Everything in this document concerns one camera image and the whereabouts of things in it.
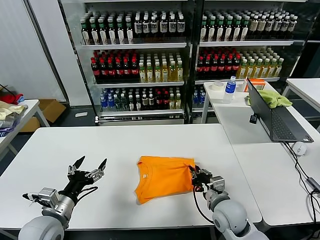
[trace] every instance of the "white wall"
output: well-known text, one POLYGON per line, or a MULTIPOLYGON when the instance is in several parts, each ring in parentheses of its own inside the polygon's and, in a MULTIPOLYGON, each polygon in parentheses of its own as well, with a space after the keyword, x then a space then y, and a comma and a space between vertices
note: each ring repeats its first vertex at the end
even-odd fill
POLYGON ((70 106, 91 105, 57 0, 29 0, 70 106))
POLYGON ((0 0, 0 83, 26 99, 65 102, 22 0, 0 0))

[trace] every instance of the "laptop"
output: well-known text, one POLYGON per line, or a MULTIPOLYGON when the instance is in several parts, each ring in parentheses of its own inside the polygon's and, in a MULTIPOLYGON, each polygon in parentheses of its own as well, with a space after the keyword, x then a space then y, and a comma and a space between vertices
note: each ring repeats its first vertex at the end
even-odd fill
POLYGON ((270 108, 255 86, 247 79, 250 105, 273 142, 305 142, 314 140, 284 106, 270 108))

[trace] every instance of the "yellow cloth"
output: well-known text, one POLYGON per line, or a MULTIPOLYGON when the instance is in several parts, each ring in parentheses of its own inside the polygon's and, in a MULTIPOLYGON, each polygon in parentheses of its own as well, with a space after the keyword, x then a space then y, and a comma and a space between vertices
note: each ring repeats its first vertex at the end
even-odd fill
POLYGON ((140 182, 135 193, 140 204, 193 189, 189 169, 189 166, 195 167, 193 158, 142 156, 137 166, 140 182))

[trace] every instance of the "laptop keyboard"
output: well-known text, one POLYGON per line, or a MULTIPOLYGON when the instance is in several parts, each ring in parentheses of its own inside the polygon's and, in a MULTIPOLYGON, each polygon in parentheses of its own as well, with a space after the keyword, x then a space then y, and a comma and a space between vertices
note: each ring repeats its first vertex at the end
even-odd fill
POLYGON ((295 140, 296 137, 292 134, 284 121, 280 118, 276 111, 272 111, 272 130, 279 139, 295 140))

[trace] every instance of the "roll of tape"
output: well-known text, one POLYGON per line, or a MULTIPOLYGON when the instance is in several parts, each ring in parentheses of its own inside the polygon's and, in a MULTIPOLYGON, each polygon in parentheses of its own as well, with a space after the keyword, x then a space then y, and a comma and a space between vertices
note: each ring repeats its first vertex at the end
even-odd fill
POLYGON ((211 89, 214 91, 223 91, 225 84, 222 81, 214 81, 211 85, 211 89))

